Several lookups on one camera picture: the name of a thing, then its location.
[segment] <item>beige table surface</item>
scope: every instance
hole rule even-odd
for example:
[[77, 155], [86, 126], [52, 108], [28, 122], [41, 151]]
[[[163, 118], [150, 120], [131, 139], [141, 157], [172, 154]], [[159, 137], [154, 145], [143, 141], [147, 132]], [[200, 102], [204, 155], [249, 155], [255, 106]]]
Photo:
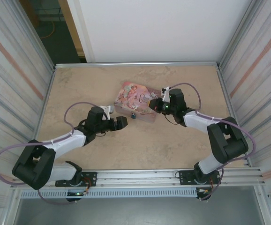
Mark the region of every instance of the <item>beige table surface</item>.
[[[49, 140], [70, 131], [63, 122], [63, 114], [75, 102], [112, 104], [125, 81], [155, 89], [188, 82], [200, 92], [201, 113], [215, 117], [229, 115], [216, 69], [212, 66], [58, 68], [38, 140]], [[187, 106], [197, 108], [198, 98], [191, 87], [180, 88]], [[77, 105], [68, 113], [67, 120], [76, 126], [86, 119], [89, 110], [89, 105]], [[210, 152], [207, 134], [170, 124], [158, 114], [154, 124], [128, 118], [128, 126], [123, 130], [96, 137], [57, 162], [69, 160], [83, 169], [192, 168]], [[243, 166], [243, 162], [234, 162], [231, 166]]]

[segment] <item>pink box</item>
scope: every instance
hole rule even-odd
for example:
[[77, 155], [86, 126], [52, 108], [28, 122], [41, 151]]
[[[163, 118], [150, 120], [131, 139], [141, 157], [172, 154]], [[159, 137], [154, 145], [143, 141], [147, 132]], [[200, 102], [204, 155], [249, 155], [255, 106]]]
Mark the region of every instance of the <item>pink box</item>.
[[115, 102], [115, 110], [118, 113], [137, 119], [154, 123], [156, 112], [149, 108], [152, 99], [160, 98], [159, 90], [148, 88], [132, 82], [125, 82]]

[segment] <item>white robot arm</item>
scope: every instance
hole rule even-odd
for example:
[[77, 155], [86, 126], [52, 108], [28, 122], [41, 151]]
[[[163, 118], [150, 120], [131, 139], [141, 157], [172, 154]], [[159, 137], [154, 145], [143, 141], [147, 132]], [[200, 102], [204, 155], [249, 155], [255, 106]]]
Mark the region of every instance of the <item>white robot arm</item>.
[[[196, 128], [209, 135], [211, 154], [194, 166], [193, 179], [198, 183], [205, 183], [222, 165], [248, 151], [248, 144], [239, 129], [207, 119], [196, 110], [188, 108], [181, 89], [163, 88], [162, 97], [151, 100], [149, 107], [165, 116], [172, 115], [184, 127]], [[232, 117], [222, 121], [237, 124]]]
[[12, 173], [17, 178], [34, 188], [40, 189], [49, 181], [68, 180], [78, 184], [81, 181], [82, 168], [72, 162], [56, 164], [54, 161], [61, 155], [87, 145], [96, 138], [96, 134], [123, 129], [127, 118], [120, 116], [117, 121], [110, 118], [112, 106], [94, 106], [88, 117], [82, 120], [73, 133], [56, 138], [59, 142], [36, 146], [26, 146], [17, 160]]

